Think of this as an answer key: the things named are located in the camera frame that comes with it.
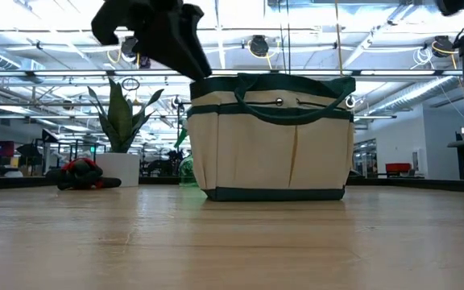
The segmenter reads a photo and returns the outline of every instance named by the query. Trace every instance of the ceiling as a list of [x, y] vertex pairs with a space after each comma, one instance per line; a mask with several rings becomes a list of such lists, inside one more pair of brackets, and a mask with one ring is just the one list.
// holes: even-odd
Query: ceiling
[[[268, 5], [273, 2], [185, 1], [198, 5], [205, 12], [197, 34], [213, 69], [271, 68], [284, 71], [284, 68], [289, 69], [291, 59], [293, 70], [337, 70], [341, 67], [338, 52], [341, 52], [343, 68], [346, 70], [454, 69], [453, 60], [460, 66], [457, 56], [453, 59], [432, 56], [430, 45], [437, 35], [447, 35], [453, 41], [464, 28], [464, 11], [446, 18], [441, 16], [434, 5], [411, 5], [406, 6], [408, 9], [394, 19], [393, 25], [387, 25], [389, 18], [395, 16], [396, 9], [403, 7], [401, 1], [340, 0], [338, 15], [342, 27], [342, 47], [336, 49], [334, 45], [338, 37], [334, 1], [290, 0], [289, 8], [286, 10], [285, 5], [282, 5], [281, 12], [276, 4]], [[102, 47], [92, 36], [90, 23], [101, 4], [102, 0], [0, 0], [0, 56], [16, 64], [27, 62], [26, 67], [20, 68], [26, 70], [137, 69], [134, 61], [126, 61], [121, 56], [119, 46]], [[132, 32], [119, 28], [117, 35], [123, 40]], [[271, 47], [269, 54], [272, 55], [269, 62], [265, 58], [254, 57], [247, 45], [243, 47], [253, 35], [266, 36]], [[31, 60], [34, 61], [33, 66], [30, 66]], [[167, 68], [153, 62], [151, 69]], [[130, 92], [129, 97], [137, 98], [140, 102], [146, 102], [157, 89], [165, 89], [162, 102], [153, 108], [158, 115], [176, 115], [171, 107], [175, 97], [183, 102], [189, 100], [190, 80], [186, 77], [170, 75], [138, 79], [141, 86]], [[381, 102], [416, 81], [429, 80], [420, 77], [359, 78], [354, 93], [358, 101], [356, 110]], [[88, 102], [87, 85], [93, 87], [105, 101], [109, 92], [106, 82], [104, 77], [64, 77], [62, 74], [45, 77], [39, 84], [0, 77], [0, 89], [3, 89], [0, 102], [29, 102], [40, 97], [41, 106], [34, 108], [34, 114], [38, 114], [37, 110], [41, 114], [50, 115], [94, 114], [96, 110], [91, 106], [65, 110], [61, 106], [48, 104], [65, 100]], [[19, 114], [0, 108], [0, 114], [10, 113]], [[65, 123], [53, 119], [50, 122], [54, 125], [43, 125], [55, 127]], [[97, 120], [77, 121], [77, 125], [97, 130]], [[176, 128], [169, 126], [165, 120], [149, 122], [143, 131], [145, 135], [154, 133], [158, 141], [156, 147], [169, 147], [174, 143], [173, 135], [176, 137]], [[146, 139], [137, 140], [138, 143], [142, 141], [146, 142]]]

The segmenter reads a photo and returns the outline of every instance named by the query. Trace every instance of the wooden surface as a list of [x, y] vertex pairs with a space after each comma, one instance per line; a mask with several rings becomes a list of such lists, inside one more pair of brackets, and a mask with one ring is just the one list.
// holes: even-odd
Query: wooden surface
[[464, 289], [464, 193], [213, 203], [196, 189], [0, 191], [0, 290]]

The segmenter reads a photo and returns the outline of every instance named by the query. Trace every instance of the white ceiling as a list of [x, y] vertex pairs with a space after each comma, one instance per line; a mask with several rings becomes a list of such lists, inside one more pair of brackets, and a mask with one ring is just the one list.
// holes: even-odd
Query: white ceiling
[[[338, 50], [333, 49], [334, 43], [337, 42], [333, 4], [292, 7], [288, 16], [285, 8], [279, 13], [278, 9], [268, 7], [265, 1], [261, 0], [220, 0], [217, 17], [214, 0], [184, 2], [196, 4], [205, 12], [197, 34], [212, 68], [269, 69], [266, 60], [255, 58], [248, 49], [242, 49], [242, 43], [246, 44], [252, 35], [267, 37], [271, 46], [270, 53], [274, 53], [271, 58], [273, 69], [284, 69], [283, 53], [276, 45], [281, 39], [284, 39], [286, 47], [284, 49], [286, 67], [289, 57], [291, 57], [292, 69], [339, 67]], [[394, 3], [387, 2], [390, 4], [339, 6], [339, 21], [344, 28], [341, 33], [343, 60], [347, 59], [368, 37], [374, 27], [386, 23], [387, 17], [397, 8], [398, 0]], [[107, 52], [116, 59], [119, 47], [103, 48], [90, 33], [90, 22], [101, 4], [102, 0], [34, 0], [29, 1], [32, 14], [16, 4], [14, 0], [0, 0], [0, 51], [10, 58], [35, 60], [46, 69], [135, 69], [135, 64], [128, 63], [123, 58], [118, 63], [110, 60]], [[292, 29], [291, 43], [288, 43], [288, 30], [280, 31], [281, 25], [287, 27], [288, 21]], [[398, 25], [377, 34], [373, 44], [347, 68], [421, 69], [430, 68], [431, 65], [435, 68], [451, 68], [450, 58], [433, 57], [430, 62], [417, 65], [417, 50], [424, 44], [430, 45], [436, 35], [448, 35], [454, 40], [455, 35], [463, 28], [464, 11], [454, 17], [445, 18], [431, 6], [420, 7]], [[118, 32], [120, 38], [131, 34], [123, 29]], [[223, 43], [224, 50], [218, 49], [220, 41]], [[36, 48], [37, 42], [41, 43], [43, 51]], [[291, 55], [288, 54], [288, 46], [292, 48]], [[81, 51], [86, 59], [82, 58], [75, 48]], [[382, 48], [402, 52], [381, 53]], [[164, 67], [154, 63], [152, 68]], [[189, 95], [189, 80], [186, 78], [169, 77], [166, 80], [158, 77], [157, 81], [154, 77], [147, 79], [148, 82], [156, 85], [143, 85], [137, 91], [137, 98], [140, 101], [146, 101], [157, 89], [166, 89], [165, 97], [179, 95], [187, 99]], [[354, 95], [365, 102], [377, 102], [406, 85], [409, 83], [404, 81], [363, 80], [358, 82]], [[45, 93], [50, 88], [51, 86], [45, 85], [37, 89], [38, 92]], [[11, 86], [9, 89], [27, 97], [31, 96], [31, 88]], [[103, 98], [108, 95], [108, 87], [95, 86], [94, 89]], [[84, 86], [62, 86], [55, 88], [54, 93], [46, 94], [44, 100], [61, 101], [67, 97], [86, 95]], [[161, 114], [173, 113], [162, 109], [157, 108]]]

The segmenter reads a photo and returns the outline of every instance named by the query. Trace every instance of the canvas tote bag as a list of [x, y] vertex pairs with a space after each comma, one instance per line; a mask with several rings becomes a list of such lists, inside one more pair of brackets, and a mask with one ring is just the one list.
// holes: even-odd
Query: canvas tote bag
[[214, 201], [339, 200], [352, 164], [355, 80], [279, 73], [191, 84], [193, 171]]

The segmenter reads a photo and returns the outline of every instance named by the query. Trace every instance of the snake plant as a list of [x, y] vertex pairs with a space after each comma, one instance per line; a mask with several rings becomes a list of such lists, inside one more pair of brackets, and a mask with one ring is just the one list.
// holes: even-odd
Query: snake plant
[[109, 138], [111, 151], [116, 153], [128, 152], [131, 144], [134, 142], [135, 136], [148, 121], [151, 114], [153, 114], [146, 114], [146, 108], [159, 100], [160, 95], [164, 91], [163, 89], [156, 91], [151, 96], [150, 101], [147, 104], [143, 104], [141, 110], [137, 114], [134, 114], [134, 104], [122, 94], [121, 84], [116, 84], [110, 79], [110, 104], [108, 112], [105, 112], [105, 109], [97, 98], [97, 94], [90, 87], [87, 88], [89, 89], [89, 95], [96, 99], [97, 104], [92, 103], [97, 108], [101, 128]]

